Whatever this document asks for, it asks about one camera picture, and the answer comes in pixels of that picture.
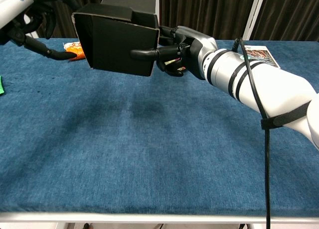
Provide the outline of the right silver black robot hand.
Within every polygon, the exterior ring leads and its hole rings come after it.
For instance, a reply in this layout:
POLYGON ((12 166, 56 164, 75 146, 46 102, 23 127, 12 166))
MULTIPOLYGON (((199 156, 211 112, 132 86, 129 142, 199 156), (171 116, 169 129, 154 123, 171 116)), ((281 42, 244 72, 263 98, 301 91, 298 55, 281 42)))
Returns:
POLYGON ((159 69, 171 76, 181 77, 185 67, 196 78, 204 80, 203 62, 218 47, 214 38, 185 26, 160 26, 161 47, 150 50, 131 50, 136 60, 154 60, 159 69))

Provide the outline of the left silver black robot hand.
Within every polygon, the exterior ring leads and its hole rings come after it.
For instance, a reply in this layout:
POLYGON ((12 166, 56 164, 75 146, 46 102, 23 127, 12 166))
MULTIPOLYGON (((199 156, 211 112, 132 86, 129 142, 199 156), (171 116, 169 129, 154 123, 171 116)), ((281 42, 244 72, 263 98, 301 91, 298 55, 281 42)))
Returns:
POLYGON ((56 27, 54 9, 47 4, 52 1, 61 1, 73 11, 80 8, 77 0, 0 0, 0 44, 11 41, 53 60, 75 58, 77 55, 73 52, 49 49, 44 43, 28 36, 45 21, 45 38, 50 39, 56 27))

